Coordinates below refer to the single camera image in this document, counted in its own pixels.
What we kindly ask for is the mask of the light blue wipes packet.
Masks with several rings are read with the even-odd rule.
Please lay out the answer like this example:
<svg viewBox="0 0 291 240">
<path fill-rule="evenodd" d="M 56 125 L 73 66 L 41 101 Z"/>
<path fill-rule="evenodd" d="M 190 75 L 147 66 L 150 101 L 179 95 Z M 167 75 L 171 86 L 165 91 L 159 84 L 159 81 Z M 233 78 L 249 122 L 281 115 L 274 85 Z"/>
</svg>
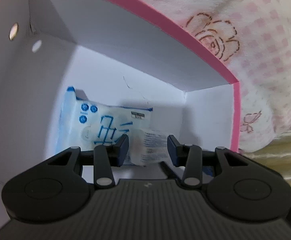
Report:
<svg viewBox="0 0 291 240">
<path fill-rule="evenodd" d="M 137 129 L 149 128 L 153 108 L 108 106 L 77 97 L 68 87 L 61 106 L 56 152 L 71 146 L 83 151 L 110 146 L 124 134 L 132 140 Z"/>
</svg>

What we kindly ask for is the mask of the white blue printed box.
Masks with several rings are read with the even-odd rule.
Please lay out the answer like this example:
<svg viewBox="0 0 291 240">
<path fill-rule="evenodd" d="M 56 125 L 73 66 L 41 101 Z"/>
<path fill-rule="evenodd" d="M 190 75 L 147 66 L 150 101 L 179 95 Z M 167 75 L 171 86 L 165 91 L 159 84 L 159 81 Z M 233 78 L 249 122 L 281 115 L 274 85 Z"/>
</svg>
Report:
<svg viewBox="0 0 291 240">
<path fill-rule="evenodd" d="M 130 161 L 138 166 L 159 163 L 169 159 L 166 132 L 153 129 L 134 129 L 130 140 Z"/>
</svg>

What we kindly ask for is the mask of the olive striped bedding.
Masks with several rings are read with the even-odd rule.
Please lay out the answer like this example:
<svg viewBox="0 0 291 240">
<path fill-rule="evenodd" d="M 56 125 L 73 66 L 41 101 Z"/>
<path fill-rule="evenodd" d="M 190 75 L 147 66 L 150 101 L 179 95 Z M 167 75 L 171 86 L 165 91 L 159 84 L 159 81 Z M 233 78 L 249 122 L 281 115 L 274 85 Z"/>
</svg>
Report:
<svg viewBox="0 0 291 240">
<path fill-rule="evenodd" d="M 291 186 L 291 129 L 261 150 L 243 155 L 277 171 Z"/>
</svg>

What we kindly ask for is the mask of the pink paper box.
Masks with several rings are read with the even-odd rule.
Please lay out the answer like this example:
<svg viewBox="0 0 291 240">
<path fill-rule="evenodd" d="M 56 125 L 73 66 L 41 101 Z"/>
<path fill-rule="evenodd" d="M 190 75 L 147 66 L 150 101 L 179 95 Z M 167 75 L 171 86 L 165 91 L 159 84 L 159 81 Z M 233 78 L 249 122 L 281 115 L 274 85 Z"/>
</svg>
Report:
<svg viewBox="0 0 291 240">
<path fill-rule="evenodd" d="M 0 227 L 3 185 L 56 152 L 66 89 L 152 108 L 150 128 L 205 150 L 238 149 L 234 75 L 140 0 L 0 0 Z"/>
</svg>

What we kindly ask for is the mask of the pink checkered white quilt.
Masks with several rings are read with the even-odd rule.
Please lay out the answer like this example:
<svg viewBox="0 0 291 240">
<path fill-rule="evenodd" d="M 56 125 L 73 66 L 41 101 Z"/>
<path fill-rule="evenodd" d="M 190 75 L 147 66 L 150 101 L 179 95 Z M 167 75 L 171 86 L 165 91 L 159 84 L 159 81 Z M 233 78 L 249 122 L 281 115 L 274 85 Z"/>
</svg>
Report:
<svg viewBox="0 0 291 240">
<path fill-rule="evenodd" d="M 239 147 L 291 128 L 291 0 L 141 0 L 194 36 L 239 80 Z"/>
</svg>

